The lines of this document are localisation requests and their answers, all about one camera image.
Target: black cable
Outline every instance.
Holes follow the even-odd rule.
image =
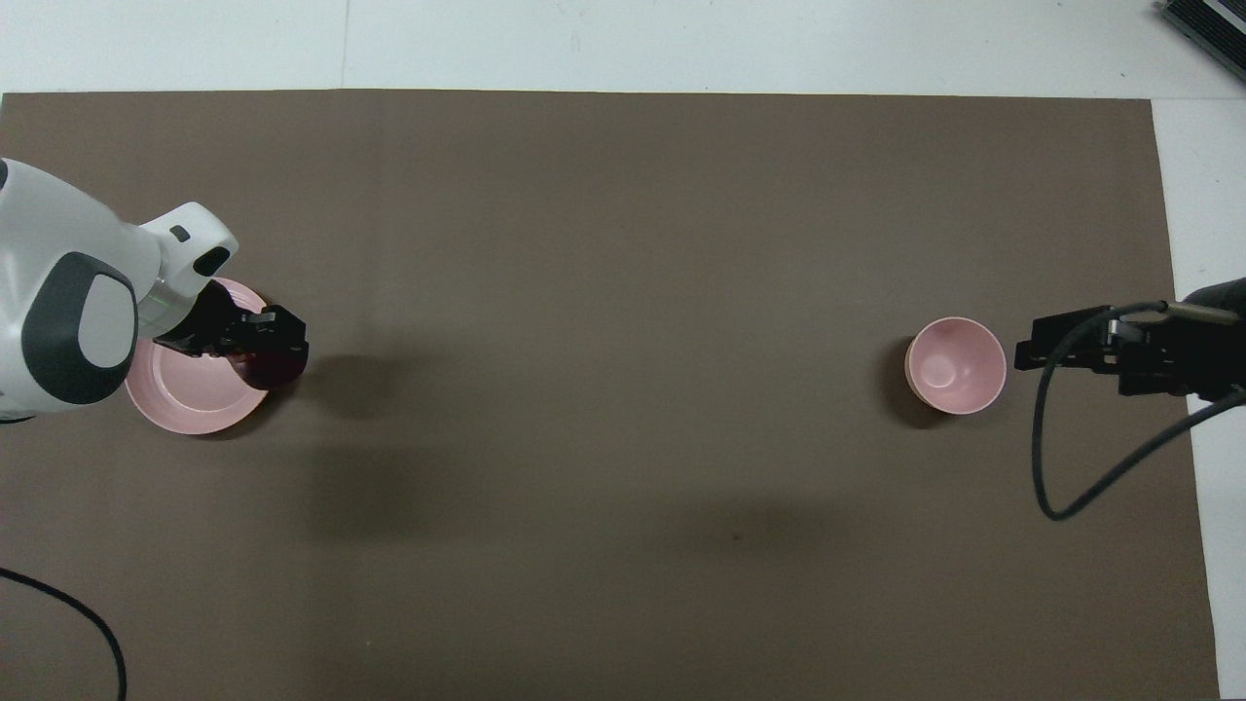
[[[1080,497],[1074,499],[1073,503],[1064,509],[1057,512],[1052,508],[1052,503],[1047,499],[1047,487],[1043,483],[1043,412],[1047,408],[1047,391],[1052,383],[1052,376],[1055,375],[1055,369],[1062,361],[1064,361],[1065,357],[1068,357],[1069,350],[1073,349],[1075,342],[1082,340],[1085,335],[1095,332],[1103,324],[1129,314],[1136,314],[1139,311],[1163,311],[1166,308],[1166,301],[1140,301],[1138,304],[1126,304],[1124,306],[1116,306],[1114,309],[1101,311],[1074,326],[1073,330],[1067,332],[1064,337],[1060,339],[1060,342],[1055,345],[1055,349],[1052,350],[1052,356],[1047,360],[1047,366],[1043,369],[1043,377],[1038,381],[1038,396],[1034,400],[1034,431],[1030,435],[1030,471],[1034,478],[1034,496],[1038,498],[1038,508],[1042,509],[1043,514],[1053,522],[1063,522],[1082,509],[1085,509],[1088,504],[1094,502],[1105,489],[1111,487],[1113,483],[1124,477],[1125,473],[1133,469],[1138,463],[1143,462],[1143,459],[1148,456],[1160,449],[1165,443],[1217,415],[1222,415],[1234,407],[1246,405],[1246,391],[1237,388],[1239,391],[1236,393],[1230,395],[1209,407],[1199,410],[1197,412],[1155,435],[1155,437],[1146,443],[1139,446],[1138,449],[1129,456],[1125,456],[1121,462],[1116,463],[1115,467],[1099,478],[1099,482],[1094,483],[1090,489],[1083,492]]]
[[[103,619],[101,619],[98,614],[92,611],[86,604],[50,584],[39,581],[37,579],[29,578],[12,570],[6,570],[4,568],[0,568],[0,578],[16,581],[17,584],[24,584],[36,591],[51,596],[52,599],[62,601],[95,624],[95,628],[100,629],[100,633],[103,634],[103,639],[108,641],[108,650],[112,651],[112,661],[117,665],[117,701],[126,700],[126,660],[121,656],[121,644],[117,642],[117,637],[112,635],[112,630],[108,628],[108,624],[103,623]]]

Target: pink plate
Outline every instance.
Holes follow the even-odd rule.
[[[972,415],[1004,388],[1008,359],[999,339],[973,319],[946,316],[926,324],[905,356],[908,387],[931,407]]]
[[[264,300],[245,285],[216,279],[239,306],[253,311],[264,306]],[[188,436],[232,427],[268,395],[247,386],[224,359],[191,359],[146,337],[135,345],[126,392],[153,425]]]

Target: plate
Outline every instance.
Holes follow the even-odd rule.
[[[258,311],[264,300],[244,284],[216,278],[243,309]],[[244,383],[224,359],[191,359],[140,337],[126,376],[126,392],[153,425],[186,436],[216,433],[247,418],[268,392]]]

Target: thick black cable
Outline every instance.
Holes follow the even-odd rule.
[[[1166,308],[1168,303],[1165,301],[1140,301],[1138,304],[1126,304],[1124,306],[1116,306],[1095,314],[1074,326],[1073,330],[1060,339],[1060,342],[1055,345],[1055,349],[1052,350],[1052,356],[1047,360],[1047,366],[1043,369],[1043,377],[1038,381],[1038,395],[1034,398],[1034,426],[1033,433],[1030,435],[1030,472],[1034,478],[1034,496],[1038,498],[1038,508],[1053,522],[1063,522],[1087,508],[1088,504],[1094,502],[1105,489],[1111,487],[1113,483],[1124,477],[1125,473],[1133,469],[1138,463],[1143,462],[1143,459],[1148,456],[1159,451],[1165,443],[1215,416],[1222,415],[1234,407],[1246,405],[1246,392],[1239,390],[1239,392],[1230,395],[1209,407],[1199,410],[1197,412],[1155,435],[1155,437],[1146,443],[1139,446],[1133,453],[1126,456],[1121,462],[1116,463],[1115,467],[1099,478],[1099,482],[1094,483],[1090,489],[1083,492],[1082,496],[1074,499],[1068,507],[1060,510],[1052,508],[1052,503],[1047,498],[1047,487],[1043,483],[1043,412],[1047,410],[1047,391],[1052,383],[1052,376],[1055,375],[1055,369],[1059,367],[1060,362],[1064,361],[1065,357],[1068,357],[1069,350],[1073,349],[1074,344],[1085,337],[1088,334],[1096,332],[1103,324],[1129,314],[1136,314],[1139,311],[1163,311]]]
[[[46,594],[57,601],[69,605],[75,611],[82,614],[88,621],[95,624],[95,628],[100,629],[103,634],[103,639],[108,641],[108,650],[112,651],[112,661],[117,666],[117,701],[125,701],[126,699],[126,660],[121,656],[121,644],[117,642],[117,636],[112,635],[112,630],[108,624],[103,623],[103,619],[98,614],[91,610],[90,606],[78,601],[74,596],[56,589],[50,584],[44,584],[37,579],[29,578],[21,573],[15,573],[12,570],[6,570],[0,568],[0,578],[7,579],[10,581],[16,581],[17,584],[24,584],[36,591]]]

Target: brown mat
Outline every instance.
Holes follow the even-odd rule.
[[[17,95],[0,152],[203,202],[310,329],[219,437],[125,393],[0,433],[0,563],[132,699],[1216,695],[1189,442],[1052,524],[1037,376],[948,420],[900,366],[1171,294],[1145,102]],[[1060,503],[1184,413],[1052,403]],[[0,696],[106,696],[88,624],[0,611]]]

